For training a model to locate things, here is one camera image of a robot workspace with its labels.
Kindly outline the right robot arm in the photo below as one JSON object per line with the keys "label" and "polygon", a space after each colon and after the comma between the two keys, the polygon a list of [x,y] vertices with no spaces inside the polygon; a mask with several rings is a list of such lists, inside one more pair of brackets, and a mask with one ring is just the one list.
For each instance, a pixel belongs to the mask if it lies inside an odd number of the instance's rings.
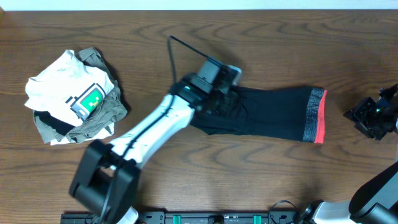
{"label": "right robot arm", "polygon": [[[397,85],[379,90],[345,113],[366,137],[381,140],[397,132]],[[361,186],[349,202],[315,201],[294,223],[397,223],[397,163]]]}

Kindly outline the black leggings grey waistband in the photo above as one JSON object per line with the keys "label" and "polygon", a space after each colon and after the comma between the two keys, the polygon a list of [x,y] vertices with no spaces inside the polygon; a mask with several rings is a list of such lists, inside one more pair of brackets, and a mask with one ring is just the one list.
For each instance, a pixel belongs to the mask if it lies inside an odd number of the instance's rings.
{"label": "black leggings grey waistband", "polygon": [[279,90],[236,86],[233,91],[239,98],[231,111],[195,116],[190,125],[208,135],[254,135],[324,143],[326,90],[311,86]]}

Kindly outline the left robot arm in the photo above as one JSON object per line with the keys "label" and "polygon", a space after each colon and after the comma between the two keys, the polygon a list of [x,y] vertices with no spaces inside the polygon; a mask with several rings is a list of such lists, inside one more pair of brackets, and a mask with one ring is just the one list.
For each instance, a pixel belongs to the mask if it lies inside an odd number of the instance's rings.
{"label": "left robot arm", "polygon": [[158,107],[122,136],[88,145],[69,193],[94,215],[93,223],[134,223],[142,168],[170,137],[186,128],[196,112],[224,111],[237,99],[239,73],[190,73],[174,82]]}

